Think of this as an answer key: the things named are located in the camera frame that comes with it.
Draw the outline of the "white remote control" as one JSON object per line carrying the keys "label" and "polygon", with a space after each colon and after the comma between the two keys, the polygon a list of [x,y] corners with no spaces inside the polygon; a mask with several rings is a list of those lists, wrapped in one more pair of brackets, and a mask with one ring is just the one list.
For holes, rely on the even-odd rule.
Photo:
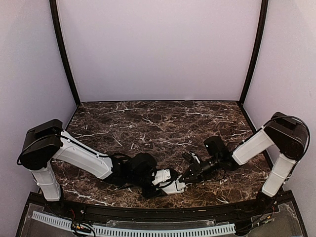
{"label": "white remote control", "polygon": [[173,195],[173,194],[178,194],[178,193],[183,193],[186,187],[186,184],[184,182],[179,182],[179,179],[175,180],[172,182],[170,185],[166,186],[169,184],[169,182],[164,182],[160,183],[159,187],[167,194],[167,195]]}

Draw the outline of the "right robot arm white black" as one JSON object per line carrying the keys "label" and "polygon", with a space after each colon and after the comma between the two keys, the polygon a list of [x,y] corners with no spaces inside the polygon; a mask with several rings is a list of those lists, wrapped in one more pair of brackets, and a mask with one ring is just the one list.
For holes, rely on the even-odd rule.
{"label": "right robot arm white black", "polygon": [[271,199],[290,177],[297,163],[305,155],[310,142],[308,126],[299,118],[276,112],[271,119],[253,135],[242,141],[233,151],[229,151],[219,136],[211,136],[204,141],[210,158],[202,161],[193,153],[183,153],[190,166],[180,177],[183,183],[196,183],[219,168],[234,171],[271,146],[279,149],[274,166],[261,188],[264,194],[253,201],[252,210],[263,214],[271,206]]}

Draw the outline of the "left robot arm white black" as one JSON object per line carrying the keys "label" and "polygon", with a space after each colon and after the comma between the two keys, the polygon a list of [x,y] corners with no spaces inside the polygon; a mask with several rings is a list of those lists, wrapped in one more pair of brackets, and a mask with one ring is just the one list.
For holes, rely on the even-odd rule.
{"label": "left robot arm white black", "polygon": [[65,161],[116,186],[132,184],[152,188],[170,175],[167,170],[157,170],[156,160],[149,153],[132,158],[122,153],[102,154],[73,138],[62,128],[60,120],[52,119],[27,131],[17,165],[31,171],[50,207],[59,215],[66,215],[70,205],[61,198],[51,159]]}

